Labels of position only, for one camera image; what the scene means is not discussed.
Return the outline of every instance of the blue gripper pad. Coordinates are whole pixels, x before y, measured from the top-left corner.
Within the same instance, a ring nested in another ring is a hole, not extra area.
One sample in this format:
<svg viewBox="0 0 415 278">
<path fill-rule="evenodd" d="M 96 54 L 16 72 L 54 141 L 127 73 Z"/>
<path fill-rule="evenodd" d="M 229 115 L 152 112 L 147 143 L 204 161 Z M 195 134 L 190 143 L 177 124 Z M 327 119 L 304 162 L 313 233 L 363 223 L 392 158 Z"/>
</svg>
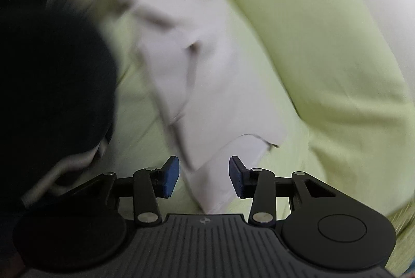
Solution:
<svg viewBox="0 0 415 278">
<path fill-rule="evenodd" d="M 236 157 L 233 156 L 229 159 L 229 177 L 231 178 L 236 195 L 238 197 L 242 197 L 242 190 L 244 188 L 244 185 L 242 183 L 242 171 L 239 169 L 237 165 L 239 158 L 237 160 L 235 158 Z"/>
<path fill-rule="evenodd" d="M 176 185 L 180 175 L 179 158 L 176 156 L 171 156 L 163 168 L 165 169 L 163 197 L 168 198 L 172 195 L 174 186 Z"/>
</svg>

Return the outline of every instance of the logo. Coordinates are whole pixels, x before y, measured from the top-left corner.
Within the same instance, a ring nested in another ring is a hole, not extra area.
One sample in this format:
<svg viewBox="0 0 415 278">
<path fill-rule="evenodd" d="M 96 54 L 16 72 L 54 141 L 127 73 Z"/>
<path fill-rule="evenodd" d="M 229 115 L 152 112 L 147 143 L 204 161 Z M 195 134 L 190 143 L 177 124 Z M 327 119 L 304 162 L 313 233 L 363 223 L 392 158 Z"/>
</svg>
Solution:
<svg viewBox="0 0 415 278">
<path fill-rule="evenodd" d="M 201 218 L 199 220 L 199 222 L 206 225 L 206 224 L 210 223 L 210 219 L 208 219 L 207 217 L 204 217 L 204 218 Z"/>
</svg>

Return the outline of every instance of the ribbed black plate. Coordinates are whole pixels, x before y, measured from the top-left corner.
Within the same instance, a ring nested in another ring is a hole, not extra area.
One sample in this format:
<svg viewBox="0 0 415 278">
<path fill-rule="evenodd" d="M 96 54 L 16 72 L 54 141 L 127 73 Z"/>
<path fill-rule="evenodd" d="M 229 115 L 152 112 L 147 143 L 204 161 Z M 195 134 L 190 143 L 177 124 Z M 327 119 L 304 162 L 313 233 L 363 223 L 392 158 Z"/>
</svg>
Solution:
<svg viewBox="0 0 415 278">
<path fill-rule="evenodd" d="M 71 274 L 30 270 L 24 278 L 392 278 L 374 268 L 359 273 L 319 270 L 293 257 L 270 229 L 241 215 L 170 215 L 139 229 L 128 248 L 100 267 Z"/>
</svg>

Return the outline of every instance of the circular black disc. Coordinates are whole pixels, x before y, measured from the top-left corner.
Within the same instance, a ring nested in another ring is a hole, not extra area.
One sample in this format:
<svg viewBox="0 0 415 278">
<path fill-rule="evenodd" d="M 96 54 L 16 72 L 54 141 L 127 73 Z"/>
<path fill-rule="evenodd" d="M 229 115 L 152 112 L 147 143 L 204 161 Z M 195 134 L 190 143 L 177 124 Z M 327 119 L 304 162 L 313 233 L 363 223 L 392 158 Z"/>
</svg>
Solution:
<svg viewBox="0 0 415 278">
<path fill-rule="evenodd" d="M 71 199 L 26 214 L 13 242 L 27 265 L 47 271 L 81 270 L 112 256 L 127 233 L 116 211 L 88 199 Z"/>
<path fill-rule="evenodd" d="M 396 242 L 384 216 L 337 197 L 314 199 L 295 210 L 284 221 L 281 235 L 298 256 L 333 270 L 385 265 Z"/>
</svg>

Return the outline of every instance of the white towel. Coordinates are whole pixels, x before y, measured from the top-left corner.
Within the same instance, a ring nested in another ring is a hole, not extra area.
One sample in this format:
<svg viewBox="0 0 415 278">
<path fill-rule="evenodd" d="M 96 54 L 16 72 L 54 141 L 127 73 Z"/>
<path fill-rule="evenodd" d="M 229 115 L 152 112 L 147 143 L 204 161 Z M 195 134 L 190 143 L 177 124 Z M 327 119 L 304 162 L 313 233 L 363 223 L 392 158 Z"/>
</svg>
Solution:
<svg viewBox="0 0 415 278">
<path fill-rule="evenodd" d="M 229 158 L 254 167 L 286 131 L 275 104 L 242 59 L 223 0 L 129 0 L 166 124 L 180 146 L 184 174 L 206 213 L 235 197 Z"/>
</svg>

